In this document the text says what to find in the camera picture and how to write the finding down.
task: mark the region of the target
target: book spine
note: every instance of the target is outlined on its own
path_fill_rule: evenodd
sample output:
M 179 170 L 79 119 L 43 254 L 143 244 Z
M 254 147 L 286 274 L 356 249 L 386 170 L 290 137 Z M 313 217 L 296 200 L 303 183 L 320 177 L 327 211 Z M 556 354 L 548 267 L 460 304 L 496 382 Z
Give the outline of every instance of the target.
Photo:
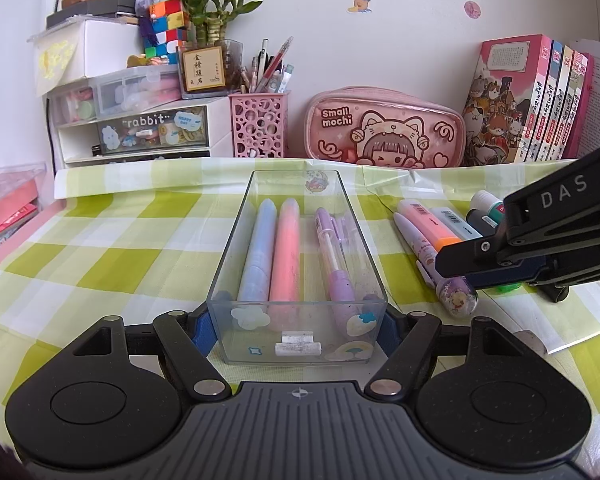
M 560 122 L 560 115 L 562 114 L 562 108 L 564 107 L 564 96 L 567 93 L 572 60 L 573 50 L 565 45 L 562 50 L 560 77 L 558 78 L 558 86 L 556 87 L 555 91 L 554 104 L 551 109 L 551 115 L 549 116 L 546 133 L 544 134 L 542 144 L 540 145 L 538 160 L 548 160 L 549 149 L 554 142 L 554 137 L 556 136 L 558 129 L 558 123 Z
M 536 81 L 534 82 L 534 88 L 531 92 L 531 107 L 529 108 L 529 114 L 526 117 L 526 122 L 522 128 L 522 136 L 518 143 L 514 162 L 524 162 L 526 159 L 526 153 L 528 152 L 531 144 L 531 138 L 534 134 L 534 128 L 538 121 L 538 115 L 541 110 L 542 96 L 544 95 L 544 88 L 549 72 L 549 57 L 551 53 L 551 39 L 543 36 L 542 45 L 540 47 L 540 59 L 538 62 L 538 72 L 536 73 Z
M 549 115 L 551 114 L 551 108 L 554 104 L 555 88 L 558 84 L 558 77 L 560 76 L 560 60 L 562 59 L 562 44 L 554 40 L 554 45 L 551 52 L 551 64 L 549 66 L 549 75 L 546 78 L 546 87 L 544 88 L 544 97 L 542 98 L 542 105 L 540 114 L 538 116 L 538 123 L 534 130 L 534 134 L 531 138 L 531 144 L 529 151 L 526 154 L 525 162 L 533 162 L 538 156 L 542 139 L 547 130 L 547 123 L 549 121 Z
M 573 96 L 573 104 L 571 105 L 569 118 L 567 119 L 567 123 L 564 126 L 564 133 L 562 134 L 560 146 L 558 147 L 557 160 L 560 160 L 560 158 L 562 157 L 564 147 L 567 145 L 569 135 L 571 134 L 571 129 L 573 128 L 573 123 L 576 119 L 576 116 L 578 115 L 578 110 L 580 110 L 580 113 L 582 114 L 586 113 L 585 109 L 580 109 L 580 97 L 582 96 L 582 88 L 584 86 L 585 74 L 587 73 L 587 63 L 587 58 L 585 56 L 582 56 L 582 63 L 580 64 L 580 71 L 578 73 L 578 84 L 576 86 L 576 91 Z
M 582 66 L 583 56 L 581 53 L 573 51 L 573 62 L 571 63 L 571 72 L 569 73 L 569 86 L 567 93 L 564 96 L 564 105 L 562 106 L 562 113 L 558 120 L 558 126 L 555 131 L 554 140 L 549 148 L 549 155 L 547 160 L 558 160 L 558 152 L 560 151 L 560 144 L 564 138 L 565 128 L 567 126 L 567 120 L 571 114 L 571 107 L 573 107 L 573 101 L 576 95 L 576 88 L 578 87 L 578 77 Z

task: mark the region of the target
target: green leaf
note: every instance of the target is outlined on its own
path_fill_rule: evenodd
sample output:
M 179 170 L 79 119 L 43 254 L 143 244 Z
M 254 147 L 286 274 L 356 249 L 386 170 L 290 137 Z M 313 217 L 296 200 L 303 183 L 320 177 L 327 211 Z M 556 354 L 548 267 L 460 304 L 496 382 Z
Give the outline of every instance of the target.
M 254 10 L 256 10 L 261 5 L 262 5 L 261 0 L 247 2 L 242 7 L 240 7 L 240 11 L 238 12 L 238 14 L 248 14 L 249 12 L 253 12 Z

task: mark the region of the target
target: pink pencil case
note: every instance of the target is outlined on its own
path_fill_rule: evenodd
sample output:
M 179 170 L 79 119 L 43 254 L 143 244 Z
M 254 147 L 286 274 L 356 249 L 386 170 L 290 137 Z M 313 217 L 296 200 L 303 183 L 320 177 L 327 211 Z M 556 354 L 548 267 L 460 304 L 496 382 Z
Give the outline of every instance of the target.
M 304 123 L 312 158 L 414 170 L 460 166 L 465 137 L 451 108 L 371 86 L 318 94 Z

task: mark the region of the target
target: pink table edge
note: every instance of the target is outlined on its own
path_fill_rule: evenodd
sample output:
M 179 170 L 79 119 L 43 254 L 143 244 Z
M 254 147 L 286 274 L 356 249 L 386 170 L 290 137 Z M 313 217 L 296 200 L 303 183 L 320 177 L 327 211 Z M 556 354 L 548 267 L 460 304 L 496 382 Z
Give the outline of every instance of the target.
M 0 246 L 0 263 L 11 254 L 14 250 L 20 247 L 29 237 L 40 229 L 53 216 L 61 212 L 66 206 L 66 200 L 56 200 L 49 206 L 45 207 L 39 214 L 34 216 L 26 224 L 24 224 L 16 234 L 9 238 Z

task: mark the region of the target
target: metal screw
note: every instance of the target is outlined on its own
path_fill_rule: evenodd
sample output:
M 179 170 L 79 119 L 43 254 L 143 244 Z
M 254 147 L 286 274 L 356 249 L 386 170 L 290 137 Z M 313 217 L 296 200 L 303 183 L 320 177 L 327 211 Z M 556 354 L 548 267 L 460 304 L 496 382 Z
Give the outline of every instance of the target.
M 224 392 L 224 384 L 215 379 L 204 379 L 194 384 L 193 389 L 200 395 L 213 397 Z
M 371 391 L 378 395 L 397 395 L 402 389 L 402 385 L 393 379 L 378 379 L 371 383 Z

